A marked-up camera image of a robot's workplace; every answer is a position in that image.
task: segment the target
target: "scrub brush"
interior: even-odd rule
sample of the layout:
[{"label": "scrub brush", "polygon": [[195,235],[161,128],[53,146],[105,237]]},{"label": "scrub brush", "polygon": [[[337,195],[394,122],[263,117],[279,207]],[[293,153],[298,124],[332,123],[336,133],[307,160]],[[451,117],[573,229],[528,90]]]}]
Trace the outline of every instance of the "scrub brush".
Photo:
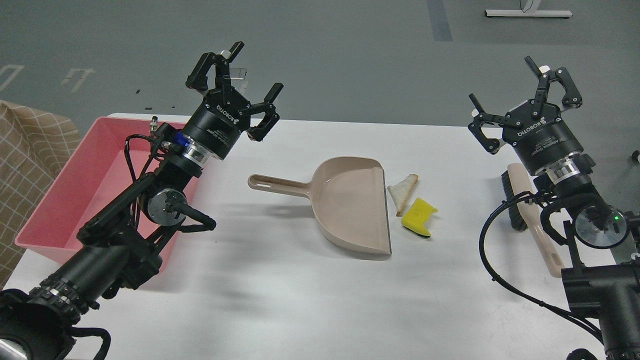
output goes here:
[{"label": "scrub brush", "polygon": [[[507,167],[507,171],[502,174],[502,187],[507,200],[522,192],[533,193],[529,174],[521,163],[513,163]],[[560,278],[562,276],[560,270],[564,268],[564,264],[551,239],[542,230],[538,205],[519,202],[509,208],[509,218],[511,219],[511,226],[515,230],[524,231],[527,228],[531,230],[531,234],[538,245],[538,250],[540,250],[540,254],[545,260],[549,274]]]}]

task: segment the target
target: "pink plastic bin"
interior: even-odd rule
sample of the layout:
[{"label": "pink plastic bin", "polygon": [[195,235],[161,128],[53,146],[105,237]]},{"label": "pink plastic bin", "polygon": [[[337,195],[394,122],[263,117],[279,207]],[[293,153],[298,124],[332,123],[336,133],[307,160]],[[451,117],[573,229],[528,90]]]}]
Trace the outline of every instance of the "pink plastic bin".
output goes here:
[{"label": "pink plastic bin", "polygon": [[[184,127],[181,123],[170,124],[177,129]],[[98,118],[18,233],[16,245],[61,264],[69,260],[82,247],[76,239],[78,230],[131,184],[124,159],[126,137],[148,132],[149,120]],[[142,139],[132,139],[129,145],[131,160],[139,175],[149,155],[149,144]],[[147,171],[156,167],[154,161]],[[184,189],[188,200],[193,198],[197,181],[193,178]],[[157,225],[142,214],[140,234],[147,237],[156,228]],[[160,253],[163,259],[160,271],[167,264],[178,234]]]}]

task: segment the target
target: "gray floor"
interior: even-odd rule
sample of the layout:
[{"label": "gray floor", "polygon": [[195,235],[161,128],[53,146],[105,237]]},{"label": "gray floor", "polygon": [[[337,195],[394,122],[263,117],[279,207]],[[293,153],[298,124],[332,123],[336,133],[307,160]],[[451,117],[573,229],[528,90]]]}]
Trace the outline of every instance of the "gray floor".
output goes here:
[{"label": "gray floor", "polygon": [[[68,116],[82,133],[113,112],[189,115],[200,97],[186,76],[202,53],[237,40],[246,46],[233,66],[248,69],[250,100],[279,81],[283,119],[320,121],[466,126],[470,92],[493,113],[533,96],[531,55],[569,69],[584,105],[564,118],[598,163],[594,182],[611,204],[640,210],[640,165],[629,159],[640,147],[636,0],[542,2],[571,19],[484,16],[514,0],[0,5],[0,69],[24,66],[0,99]],[[61,84],[70,69],[95,72],[78,88],[82,71]]]}]

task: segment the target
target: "dustpan handle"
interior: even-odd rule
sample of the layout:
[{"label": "dustpan handle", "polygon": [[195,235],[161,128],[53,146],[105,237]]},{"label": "dustpan handle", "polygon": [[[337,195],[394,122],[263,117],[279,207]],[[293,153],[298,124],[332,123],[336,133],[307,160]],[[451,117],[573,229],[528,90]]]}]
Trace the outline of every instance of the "dustpan handle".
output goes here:
[{"label": "dustpan handle", "polygon": [[264,175],[251,175],[247,181],[249,187],[263,192],[283,193],[286,195],[309,198],[309,183],[299,183],[297,181],[279,179]]}]

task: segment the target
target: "white table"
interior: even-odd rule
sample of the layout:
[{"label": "white table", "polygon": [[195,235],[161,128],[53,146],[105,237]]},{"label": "white table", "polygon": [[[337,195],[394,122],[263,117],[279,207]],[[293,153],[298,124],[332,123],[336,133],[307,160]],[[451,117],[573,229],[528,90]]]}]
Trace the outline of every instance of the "white table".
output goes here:
[{"label": "white table", "polygon": [[[188,118],[160,117],[176,119]],[[387,184],[418,174],[411,202],[439,209],[433,236],[403,228],[388,196],[393,253],[359,259],[323,238],[307,199],[246,184],[251,174],[306,182],[335,156],[378,160]],[[579,347],[602,358],[597,340],[491,282],[480,262],[480,229],[514,161],[509,147],[487,154],[464,127],[281,120],[262,143],[242,136],[225,161],[207,163],[191,205],[216,230],[182,234],[165,272],[102,299],[79,325],[111,333],[110,360],[564,359]],[[589,266],[613,263],[608,251],[580,251]],[[507,214],[487,253],[516,287],[567,307],[561,281]],[[57,267],[27,251],[7,288],[29,291]],[[90,359],[98,345],[79,340],[68,358]]]}]

